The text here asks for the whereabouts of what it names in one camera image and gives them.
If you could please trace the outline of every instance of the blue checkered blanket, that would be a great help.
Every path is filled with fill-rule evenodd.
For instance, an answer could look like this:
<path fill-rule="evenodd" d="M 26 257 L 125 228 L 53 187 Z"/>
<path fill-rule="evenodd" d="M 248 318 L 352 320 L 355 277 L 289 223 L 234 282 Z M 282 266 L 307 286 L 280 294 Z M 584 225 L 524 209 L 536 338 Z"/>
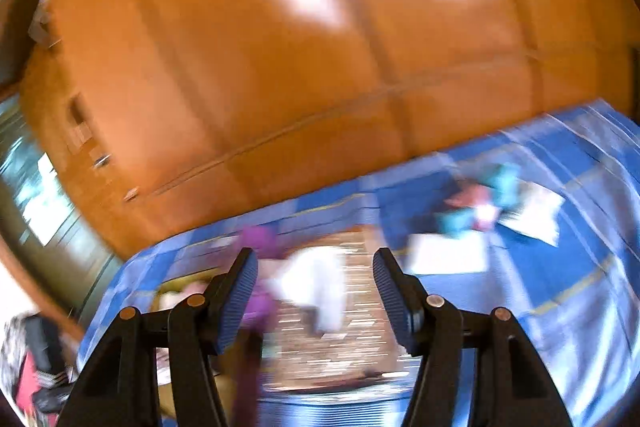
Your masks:
<path fill-rule="evenodd" d="M 79 365 L 119 310 L 148 311 L 163 281 L 215 266 L 214 247 L 245 227 L 274 227 L 284 246 L 293 246 L 377 225 L 401 253 L 411 233 L 428 231 L 433 209 L 456 191 L 455 179 L 514 162 L 522 179 L 565 198 L 558 248 L 498 226 L 487 236 L 488 272 L 420 279 L 460 309 L 509 307 L 540 352 L 574 425 L 594 425 L 640 372 L 638 132 L 598 101 L 171 237 L 116 274 L 81 343 Z M 363 425 L 399 422 L 406 397 L 385 404 L 379 418 L 363 419 Z"/>

